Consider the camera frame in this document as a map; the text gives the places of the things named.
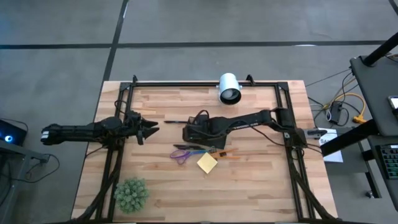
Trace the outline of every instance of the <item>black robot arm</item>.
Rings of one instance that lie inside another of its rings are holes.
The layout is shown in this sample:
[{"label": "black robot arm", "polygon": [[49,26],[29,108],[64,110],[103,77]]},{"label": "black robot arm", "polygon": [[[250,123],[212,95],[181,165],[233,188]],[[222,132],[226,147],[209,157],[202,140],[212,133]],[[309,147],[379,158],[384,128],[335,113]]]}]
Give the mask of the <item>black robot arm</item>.
[{"label": "black robot arm", "polygon": [[[226,135],[231,131],[266,125],[277,132],[289,134],[292,146],[307,146],[304,131],[295,128],[290,111],[285,108],[261,110],[258,113],[235,118],[209,118],[208,114],[201,114],[201,112],[196,117],[190,117],[183,128],[184,141],[223,149]],[[277,119],[273,119],[271,113],[275,113]]]},{"label": "black robot arm", "polygon": [[129,111],[126,116],[124,123],[113,116],[84,126],[51,124],[42,130],[41,141],[45,145],[75,141],[99,142],[103,146],[108,146],[115,139],[136,136],[138,144],[142,145],[143,139],[148,138],[159,130],[159,128],[153,128],[157,125],[157,122],[147,121],[139,113]]}]

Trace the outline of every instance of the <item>white cylindrical camera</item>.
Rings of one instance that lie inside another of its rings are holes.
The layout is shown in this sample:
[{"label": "white cylindrical camera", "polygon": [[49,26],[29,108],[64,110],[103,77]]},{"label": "white cylindrical camera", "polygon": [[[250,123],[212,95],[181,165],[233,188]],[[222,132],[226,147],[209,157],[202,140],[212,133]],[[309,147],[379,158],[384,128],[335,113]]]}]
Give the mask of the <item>white cylindrical camera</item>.
[{"label": "white cylindrical camera", "polygon": [[218,99],[226,105],[234,105],[242,98],[242,86],[239,86],[236,76],[232,73],[225,73],[220,78],[218,86]]}]

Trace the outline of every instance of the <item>purple scissors handle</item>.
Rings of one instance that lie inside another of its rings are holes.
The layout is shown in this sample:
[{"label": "purple scissors handle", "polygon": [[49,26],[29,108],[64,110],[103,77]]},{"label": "purple scissors handle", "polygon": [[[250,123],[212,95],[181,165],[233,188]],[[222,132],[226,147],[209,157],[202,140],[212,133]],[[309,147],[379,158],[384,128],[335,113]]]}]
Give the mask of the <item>purple scissors handle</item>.
[{"label": "purple scissors handle", "polygon": [[206,150],[190,152],[178,149],[170,154],[170,158],[177,160],[177,163],[182,165],[190,156],[194,154],[203,154],[206,152],[207,152]]}]

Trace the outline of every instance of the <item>keyboard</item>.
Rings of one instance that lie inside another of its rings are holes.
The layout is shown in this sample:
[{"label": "keyboard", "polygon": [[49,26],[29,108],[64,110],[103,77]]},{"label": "keyboard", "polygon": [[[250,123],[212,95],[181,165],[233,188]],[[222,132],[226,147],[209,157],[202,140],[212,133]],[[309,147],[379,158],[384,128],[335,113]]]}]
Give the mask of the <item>keyboard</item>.
[{"label": "keyboard", "polygon": [[398,179],[398,145],[379,146],[379,155],[388,179]]}]

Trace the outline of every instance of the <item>green succulent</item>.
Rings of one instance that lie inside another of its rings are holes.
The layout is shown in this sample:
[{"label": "green succulent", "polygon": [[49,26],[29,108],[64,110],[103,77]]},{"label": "green succulent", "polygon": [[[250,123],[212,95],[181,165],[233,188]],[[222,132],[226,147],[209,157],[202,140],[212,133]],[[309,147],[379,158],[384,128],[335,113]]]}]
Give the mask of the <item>green succulent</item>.
[{"label": "green succulent", "polygon": [[138,212],[144,208],[148,196],[144,179],[126,179],[124,183],[118,183],[114,191],[116,205],[125,214]]}]

